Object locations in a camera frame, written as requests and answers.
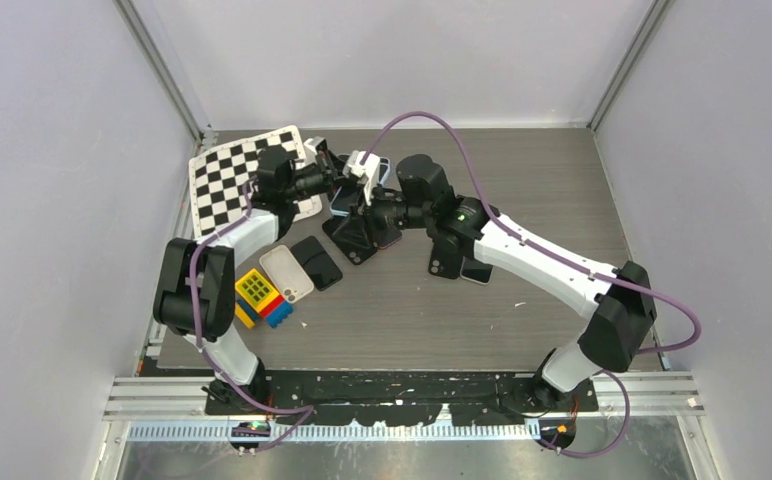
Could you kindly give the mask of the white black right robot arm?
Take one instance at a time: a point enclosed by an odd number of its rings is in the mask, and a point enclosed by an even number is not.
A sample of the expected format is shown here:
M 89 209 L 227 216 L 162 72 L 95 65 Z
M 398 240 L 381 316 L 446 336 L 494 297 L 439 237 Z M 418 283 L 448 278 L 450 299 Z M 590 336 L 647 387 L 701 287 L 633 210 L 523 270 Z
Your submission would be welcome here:
M 554 349 L 539 367 L 532 385 L 539 406 L 558 410 L 587 378 L 629 369 L 657 316 L 644 267 L 628 261 L 617 268 L 541 238 L 479 196 L 456 193 L 444 168 L 428 155 L 399 162 L 398 189 L 379 185 L 379 163 L 363 151 L 340 159 L 340 187 L 353 199 L 342 232 L 384 246 L 389 233 L 423 229 L 441 253 L 439 262 L 473 260 L 508 271 L 585 320 L 577 338 Z

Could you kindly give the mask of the black phone purple edge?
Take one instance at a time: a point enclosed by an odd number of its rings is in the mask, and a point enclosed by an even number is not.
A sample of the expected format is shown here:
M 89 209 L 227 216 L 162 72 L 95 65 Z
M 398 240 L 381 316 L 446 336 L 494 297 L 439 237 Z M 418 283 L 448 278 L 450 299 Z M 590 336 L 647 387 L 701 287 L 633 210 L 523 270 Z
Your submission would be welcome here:
M 380 250 L 385 250 L 402 239 L 402 232 L 395 226 L 377 229 L 373 233 L 373 242 Z

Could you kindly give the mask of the black phone case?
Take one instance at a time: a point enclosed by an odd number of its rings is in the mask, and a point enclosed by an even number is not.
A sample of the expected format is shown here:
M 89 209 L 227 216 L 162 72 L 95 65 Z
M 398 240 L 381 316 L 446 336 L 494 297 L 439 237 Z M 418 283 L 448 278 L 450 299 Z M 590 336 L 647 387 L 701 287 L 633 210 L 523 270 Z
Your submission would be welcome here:
M 428 272 L 440 278 L 458 279 L 463 265 L 459 239 L 454 234 L 440 231 L 434 234 L 432 241 Z
M 334 216 L 325 221 L 321 228 L 353 265 L 361 265 L 379 250 L 368 234 L 362 217 Z

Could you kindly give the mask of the white edged black phone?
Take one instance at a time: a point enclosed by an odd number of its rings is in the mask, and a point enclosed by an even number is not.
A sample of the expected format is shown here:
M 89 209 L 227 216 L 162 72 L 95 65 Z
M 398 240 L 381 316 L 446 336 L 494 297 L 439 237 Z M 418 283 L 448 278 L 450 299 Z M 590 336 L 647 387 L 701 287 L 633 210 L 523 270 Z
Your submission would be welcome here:
M 461 267 L 460 277 L 479 285 L 488 285 L 492 272 L 492 265 L 475 259 L 465 258 Z

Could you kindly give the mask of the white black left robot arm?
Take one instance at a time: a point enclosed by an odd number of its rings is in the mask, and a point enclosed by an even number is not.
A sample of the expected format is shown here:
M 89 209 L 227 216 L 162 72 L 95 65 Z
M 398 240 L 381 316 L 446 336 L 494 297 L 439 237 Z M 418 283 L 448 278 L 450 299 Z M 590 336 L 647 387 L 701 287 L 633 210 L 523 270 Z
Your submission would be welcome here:
M 311 139 L 305 155 L 308 165 L 297 169 L 281 147 L 267 147 L 255 173 L 233 190 L 245 202 L 244 214 L 200 238 L 174 238 L 164 250 L 152 317 L 198 350 L 214 371 L 213 394 L 246 414 L 267 405 L 270 387 L 263 361 L 234 325 L 236 269 L 283 238 L 297 202 L 343 182 L 325 139 Z

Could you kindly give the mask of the beige phone case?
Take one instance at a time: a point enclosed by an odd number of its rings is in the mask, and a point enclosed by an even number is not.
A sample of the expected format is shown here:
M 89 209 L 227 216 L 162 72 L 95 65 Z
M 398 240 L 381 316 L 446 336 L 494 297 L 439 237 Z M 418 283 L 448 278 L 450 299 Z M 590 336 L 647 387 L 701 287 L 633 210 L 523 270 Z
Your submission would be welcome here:
M 315 285 L 286 245 L 278 245 L 259 258 L 259 264 L 283 298 L 297 303 L 315 291 Z

